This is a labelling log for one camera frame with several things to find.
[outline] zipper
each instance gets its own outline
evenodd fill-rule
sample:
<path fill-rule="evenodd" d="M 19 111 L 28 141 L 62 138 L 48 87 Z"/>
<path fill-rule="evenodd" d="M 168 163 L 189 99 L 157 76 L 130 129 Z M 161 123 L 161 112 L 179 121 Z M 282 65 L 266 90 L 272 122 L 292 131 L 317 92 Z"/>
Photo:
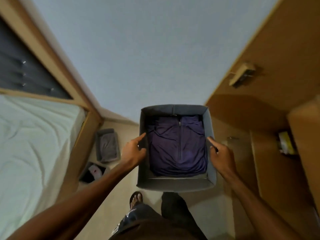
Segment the zipper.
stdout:
<path fill-rule="evenodd" d="M 181 161 L 181 119 L 179 121 L 179 161 Z"/>

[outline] wall-mounted device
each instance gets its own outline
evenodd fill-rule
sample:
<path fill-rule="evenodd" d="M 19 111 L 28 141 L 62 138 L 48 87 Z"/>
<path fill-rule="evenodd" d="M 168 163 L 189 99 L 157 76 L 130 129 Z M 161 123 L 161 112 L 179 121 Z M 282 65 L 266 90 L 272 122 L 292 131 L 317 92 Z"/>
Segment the wall-mounted device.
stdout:
<path fill-rule="evenodd" d="M 253 64 L 246 62 L 243 63 L 240 68 L 234 73 L 234 76 L 229 81 L 229 86 L 233 86 L 234 88 L 238 88 L 242 85 L 243 81 L 248 77 L 252 77 L 256 68 Z"/>

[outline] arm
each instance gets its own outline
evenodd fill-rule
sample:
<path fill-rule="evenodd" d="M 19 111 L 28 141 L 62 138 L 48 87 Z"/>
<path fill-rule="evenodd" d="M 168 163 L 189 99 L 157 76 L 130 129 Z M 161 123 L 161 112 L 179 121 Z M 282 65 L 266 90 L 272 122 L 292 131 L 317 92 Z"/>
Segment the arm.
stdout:
<path fill-rule="evenodd" d="M 75 238 L 111 190 L 145 158 L 146 149 L 138 148 L 138 142 L 144 136 L 145 133 L 125 145 L 121 161 L 109 173 L 67 200 L 36 215 L 8 240 Z"/>
<path fill-rule="evenodd" d="M 236 170 L 232 150 L 225 145 L 219 144 L 211 137 L 208 137 L 208 140 L 218 149 L 216 153 L 214 147 L 211 146 L 210 157 L 212 164 L 239 198 L 259 236 L 264 240 L 301 240 L 302 238 L 298 233 L 241 180 Z"/>

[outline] flip-flop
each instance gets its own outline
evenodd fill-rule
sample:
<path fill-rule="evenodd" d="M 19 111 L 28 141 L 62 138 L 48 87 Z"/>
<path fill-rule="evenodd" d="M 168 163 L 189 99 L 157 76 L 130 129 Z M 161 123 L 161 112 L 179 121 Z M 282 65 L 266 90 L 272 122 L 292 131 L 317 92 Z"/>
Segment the flip-flop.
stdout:
<path fill-rule="evenodd" d="M 138 198 L 138 194 L 141 194 L 141 202 L 143 202 L 142 193 L 141 193 L 140 191 L 134 192 L 134 193 L 131 195 L 130 200 L 129 200 L 129 207 L 130 207 L 130 209 L 131 209 L 131 202 L 132 202 L 132 200 L 134 199 L 135 196 L 137 196 L 137 198 Z"/>

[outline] hand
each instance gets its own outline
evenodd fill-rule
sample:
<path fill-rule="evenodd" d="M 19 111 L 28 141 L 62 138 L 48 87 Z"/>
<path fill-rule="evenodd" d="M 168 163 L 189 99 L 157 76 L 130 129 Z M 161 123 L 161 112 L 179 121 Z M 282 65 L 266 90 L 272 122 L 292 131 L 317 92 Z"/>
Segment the hand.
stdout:
<path fill-rule="evenodd" d="M 121 163 L 129 166 L 130 169 L 134 169 L 138 166 L 142 160 L 146 157 L 146 148 L 139 150 L 138 143 L 145 137 L 146 133 L 143 133 L 141 136 L 138 136 L 131 141 L 127 142 L 124 148 L 122 149 L 121 154 Z"/>
<path fill-rule="evenodd" d="M 238 175 L 233 151 L 226 145 L 216 142 L 212 137 L 207 137 L 207 139 L 218 149 L 216 153 L 215 148 L 210 147 L 210 158 L 213 166 L 226 181 L 230 181 Z"/>

